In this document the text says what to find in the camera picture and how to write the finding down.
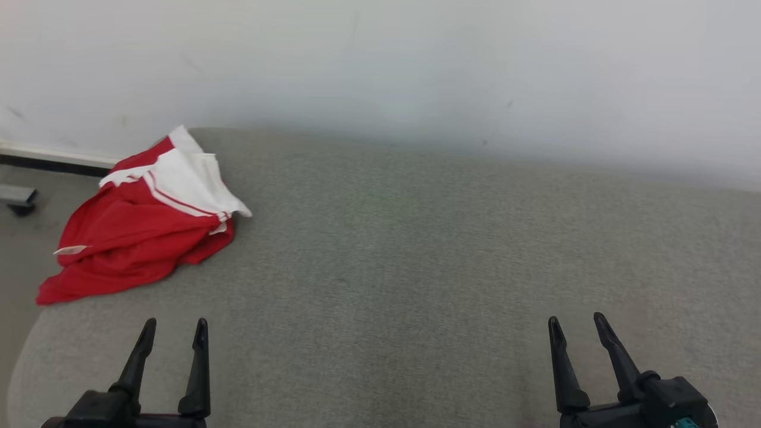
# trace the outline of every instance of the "gray fabric surface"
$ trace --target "gray fabric surface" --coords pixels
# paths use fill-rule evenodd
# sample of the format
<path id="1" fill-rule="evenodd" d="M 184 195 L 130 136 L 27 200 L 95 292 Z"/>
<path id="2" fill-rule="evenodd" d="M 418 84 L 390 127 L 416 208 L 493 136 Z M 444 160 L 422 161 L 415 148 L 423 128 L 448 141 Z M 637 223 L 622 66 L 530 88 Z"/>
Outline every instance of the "gray fabric surface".
<path id="1" fill-rule="evenodd" d="M 144 411 L 183 395 L 210 325 L 210 426 L 556 426 L 547 318 L 615 401 L 594 311 L 640 369 L 687 377 L 722 426 L 761 420 L 761 196 L 194 129 L 253 210 L 205 263 L 46 309 L 15 368 L 13 428 L 65 414 L 158 334 Z"/>

